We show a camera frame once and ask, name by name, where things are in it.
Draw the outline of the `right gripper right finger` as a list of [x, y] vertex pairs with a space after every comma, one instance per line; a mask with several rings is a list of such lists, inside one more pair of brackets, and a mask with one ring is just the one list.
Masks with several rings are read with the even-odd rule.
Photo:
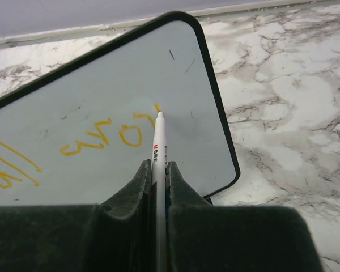
[[305, 220], [283, 206], [213, 206], [182, 177], [169, 181], [172, 271], [322, 271]]

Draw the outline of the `white marker pen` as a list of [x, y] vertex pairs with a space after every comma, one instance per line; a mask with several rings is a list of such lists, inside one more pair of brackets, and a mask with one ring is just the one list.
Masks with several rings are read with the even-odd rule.
[[167, 271], [166, 170], [167, 144], [165, 118], [158, 112], [155, 120], [152, 153], [152, 191], [154, 192], [155, 271]]

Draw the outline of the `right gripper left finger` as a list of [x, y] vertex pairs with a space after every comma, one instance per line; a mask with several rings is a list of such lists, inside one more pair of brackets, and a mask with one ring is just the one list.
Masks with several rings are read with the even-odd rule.
[[150, 271], [151, 163], [102, 204], [0, 206], [0, 271]]

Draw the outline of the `black framed whiteboard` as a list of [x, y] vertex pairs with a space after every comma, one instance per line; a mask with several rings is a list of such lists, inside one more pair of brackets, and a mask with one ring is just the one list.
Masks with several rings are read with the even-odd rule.
[[101, 203], [152, 157], [201, 196], [240, 177], [198, 20], [164, 14], [0, 98], [0, 206]]

